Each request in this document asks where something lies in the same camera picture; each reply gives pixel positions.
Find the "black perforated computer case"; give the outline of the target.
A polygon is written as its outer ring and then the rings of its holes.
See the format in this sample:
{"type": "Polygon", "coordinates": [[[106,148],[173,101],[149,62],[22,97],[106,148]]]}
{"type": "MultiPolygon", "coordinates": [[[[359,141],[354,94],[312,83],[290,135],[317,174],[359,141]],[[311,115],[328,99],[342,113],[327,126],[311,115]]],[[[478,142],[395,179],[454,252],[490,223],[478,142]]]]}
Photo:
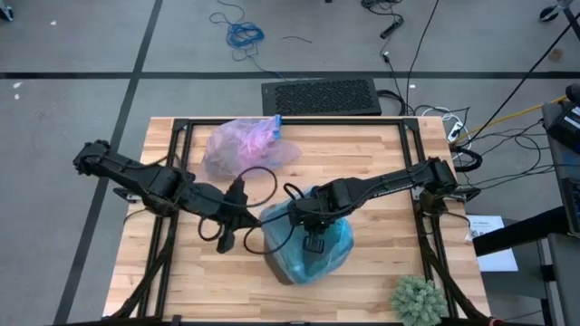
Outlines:
{"type": "Polygon", "coordinates": [[[263,83],[265,115],[380,116],[382,109],[370,77],[309,79],[263,83]]]}

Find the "black aluminium rig frame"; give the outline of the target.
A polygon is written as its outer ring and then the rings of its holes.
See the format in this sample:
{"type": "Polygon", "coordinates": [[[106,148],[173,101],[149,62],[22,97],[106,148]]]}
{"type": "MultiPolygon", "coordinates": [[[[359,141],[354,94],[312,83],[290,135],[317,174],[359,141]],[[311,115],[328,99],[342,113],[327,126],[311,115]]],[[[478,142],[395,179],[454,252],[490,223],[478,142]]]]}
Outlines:
{"type": "MultiPolygon", "coordinates": [[[[280,184],[300,188],[322,185],[336,177],[374,177],[418,161],[412,130],[410,154],[403,154],[396,125],[387,119],[362,118],[324,124],[305,118],[284,118],[282,136],[302,155],[276,171],[280,184]]],[[[447,137],[438,118],[418,118],[425,157],[450,162],[447,137]]],[[[166,154],[177,118],[151,118],[140,160],[149,163],[166,154]]],[[[265,258],[246,252],[245,230],[227,254],[216,243],[198,237],[198,217],[180,214],[176,247],[162,317],[179,314],[185,321],[383,321],[395,322],[390,297],[401,275],[423,274],[409,191],[367,202],[349,218],[355,246],[345,263],[310,285],[284,285],[265,258]]],[[[104,309],[111,315],[128,299],[144,274],[155,217],[147,212],[130,217],[121,244],[104,309]]],[[[442,216],[440,228],[449,272],[478,310],[490,315],[468,224],[442,216]]]]}

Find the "grey brown trash bin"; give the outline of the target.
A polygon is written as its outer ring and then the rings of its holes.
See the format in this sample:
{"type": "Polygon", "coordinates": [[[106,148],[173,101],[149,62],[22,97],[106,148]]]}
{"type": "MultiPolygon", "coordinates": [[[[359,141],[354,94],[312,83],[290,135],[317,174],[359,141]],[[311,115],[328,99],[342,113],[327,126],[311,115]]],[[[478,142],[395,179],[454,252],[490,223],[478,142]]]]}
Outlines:
{"type": "Polygon", "coordinates": [[[295,283],[286,274],[286,263],[280,252],[266,254],[264,258],[273,275],[282,285],[293,285],[295,283]]]}

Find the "black beam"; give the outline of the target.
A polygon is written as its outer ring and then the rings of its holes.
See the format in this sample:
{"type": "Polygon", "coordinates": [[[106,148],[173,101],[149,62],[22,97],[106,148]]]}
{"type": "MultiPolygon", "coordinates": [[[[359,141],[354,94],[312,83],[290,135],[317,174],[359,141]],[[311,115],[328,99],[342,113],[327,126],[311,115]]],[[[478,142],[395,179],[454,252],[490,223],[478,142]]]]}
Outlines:
{"type": "Polygon", "coordinates": [[[560,206],[515,224],[477,236],[473,239],[476,256],[492,254],[513,246],[546,238],[550,234],[571,235],[580,233],[580,216],[569,215],[560,206]]]}

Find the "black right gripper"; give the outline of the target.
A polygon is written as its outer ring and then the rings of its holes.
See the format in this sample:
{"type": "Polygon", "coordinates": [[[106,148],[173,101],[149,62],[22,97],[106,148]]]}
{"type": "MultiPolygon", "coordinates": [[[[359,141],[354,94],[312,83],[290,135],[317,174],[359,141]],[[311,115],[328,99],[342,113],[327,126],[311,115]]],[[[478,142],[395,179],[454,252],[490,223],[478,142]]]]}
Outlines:
{"type": "Polygon", "coordinates": [[[313,193],[308,197],[293,199],[287,206],[292,226],[302,226],[307,235],[303,239],[303,249],[314,254],[324,251],[325,230],[338,218],[345,215],[345,209],[334,203],[326,193],[313,193]]]}

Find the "light blue trash bag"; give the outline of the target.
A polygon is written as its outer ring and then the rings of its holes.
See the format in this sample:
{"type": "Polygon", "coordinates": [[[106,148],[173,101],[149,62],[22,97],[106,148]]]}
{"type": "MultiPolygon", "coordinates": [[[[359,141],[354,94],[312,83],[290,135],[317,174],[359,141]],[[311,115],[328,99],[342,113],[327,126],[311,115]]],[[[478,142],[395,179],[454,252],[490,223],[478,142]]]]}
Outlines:
{"type": "MultiPolygon", "coordinates": [[[[267,222],[286,212],[290,200],[268,206],[259,216],[267,222]]],[[[266,223],[262,227],[265,238],[265,251],[280,246],[293,229],[288,216],[266,223]]],[[[314,254],[303,249],[303,239],[307,235],[304,228],[296,226],[292,236],[278,251],[286,263],[286,274],[294,284],[315,283],[338,269],[347,259],[354,247],[353,228],[347,219],[341,218],[331,224],[322,235],[325,240],[324,251],[314,254]]]]}

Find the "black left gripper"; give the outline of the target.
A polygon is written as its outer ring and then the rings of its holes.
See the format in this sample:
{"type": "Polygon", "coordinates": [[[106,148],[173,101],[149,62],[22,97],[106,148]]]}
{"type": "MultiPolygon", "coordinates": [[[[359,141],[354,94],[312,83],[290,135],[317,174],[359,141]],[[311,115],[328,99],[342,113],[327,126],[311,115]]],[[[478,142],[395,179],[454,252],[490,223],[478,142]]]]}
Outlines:
{"type": "Polygon", "coordinates": [[[225,254],[236,241],[237,229],[259,227],[260,221],[247,209],[248,196],[245,194],[245,181],[236,178],[224,195],[224,203],[217,212],[218,222],[224,226],[217,239],[217,252],[225,254]]]}

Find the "black equipment cart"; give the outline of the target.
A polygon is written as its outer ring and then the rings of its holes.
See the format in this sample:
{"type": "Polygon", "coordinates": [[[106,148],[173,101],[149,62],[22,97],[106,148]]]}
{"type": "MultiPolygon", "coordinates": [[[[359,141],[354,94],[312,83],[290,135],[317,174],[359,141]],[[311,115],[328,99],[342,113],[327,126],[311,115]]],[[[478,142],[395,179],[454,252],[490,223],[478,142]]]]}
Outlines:
{"type": "Polygon", "coordinates": [[[563,326],[580,326],[580,84],[565,89],[566,100],[542,108],[558,189],[565,211],[563,231],[548,246],[563,326]]]}

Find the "white paper sheet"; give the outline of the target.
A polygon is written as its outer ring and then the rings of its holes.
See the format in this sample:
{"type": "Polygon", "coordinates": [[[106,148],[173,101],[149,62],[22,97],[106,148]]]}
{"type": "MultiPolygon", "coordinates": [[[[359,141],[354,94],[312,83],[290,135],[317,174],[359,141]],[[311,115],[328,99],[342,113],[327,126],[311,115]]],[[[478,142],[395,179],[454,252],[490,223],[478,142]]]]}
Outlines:
{"type": "MultiPolygon", "coordinates": [[[[501,216],[467,215],[469,233],[465,240],[471,242],[475,237],[503,228],[501,216]]],[[[518,266],[512,249],[505,249],[493,254],[478,257],[479,270],[482,273],[517,272],[518,266]]]]}

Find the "green artificial plant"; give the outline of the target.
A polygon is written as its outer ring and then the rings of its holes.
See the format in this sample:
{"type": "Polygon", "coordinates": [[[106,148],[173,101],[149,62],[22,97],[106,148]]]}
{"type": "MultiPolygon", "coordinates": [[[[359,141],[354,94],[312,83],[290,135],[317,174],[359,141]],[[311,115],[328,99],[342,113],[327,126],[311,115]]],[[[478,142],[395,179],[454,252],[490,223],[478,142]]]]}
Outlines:
{"type": "Polygon", "coordinates": [[[404,326],[437,326],[449,315],[443,291],[432,280],[414,275],[397,280],[391,307],[404,326]]]}

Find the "pink drawstring trash bag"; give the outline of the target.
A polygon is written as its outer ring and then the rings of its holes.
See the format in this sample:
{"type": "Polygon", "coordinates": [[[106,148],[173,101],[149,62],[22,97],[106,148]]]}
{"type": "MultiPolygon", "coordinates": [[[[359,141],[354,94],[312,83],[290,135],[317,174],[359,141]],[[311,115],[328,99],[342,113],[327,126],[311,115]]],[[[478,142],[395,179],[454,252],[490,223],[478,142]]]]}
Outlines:
{"type": "Polygon", "coordinates": [[[282,138],[282,117],[237,119],[209,136],[201,167],[213,179],[238,176],[251,167],[271,170],[299,158],[300,148],[282,138]]]}

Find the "white power strip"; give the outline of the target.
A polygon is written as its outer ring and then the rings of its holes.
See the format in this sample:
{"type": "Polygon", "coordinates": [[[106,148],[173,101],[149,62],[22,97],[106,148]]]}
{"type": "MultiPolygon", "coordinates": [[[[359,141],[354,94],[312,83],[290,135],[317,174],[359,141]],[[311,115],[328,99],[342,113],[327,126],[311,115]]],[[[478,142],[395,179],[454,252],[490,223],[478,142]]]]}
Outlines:
{"type": "Polygon", "coordinates": [[[463,130],[464,130],[464,123],[461,120],[457,120],[447,136],[448,142],[452,143],[452,142],[456,141],[459,138],[459,136],[461,135],[461,132],[463,130]]]}

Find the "black power strip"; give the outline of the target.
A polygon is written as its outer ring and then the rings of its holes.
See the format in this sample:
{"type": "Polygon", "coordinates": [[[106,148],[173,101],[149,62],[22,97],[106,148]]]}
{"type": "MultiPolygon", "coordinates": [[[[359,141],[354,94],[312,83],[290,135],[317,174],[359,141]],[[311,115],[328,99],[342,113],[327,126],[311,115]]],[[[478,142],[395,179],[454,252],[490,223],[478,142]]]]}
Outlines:
{"type": "Polygon", "coordinates": [[[396,18],[389,27],[381,32],[380,37],[386,39],[390,37],[399,27],[404,24],[404,19],[402,17],[396,18]]]}

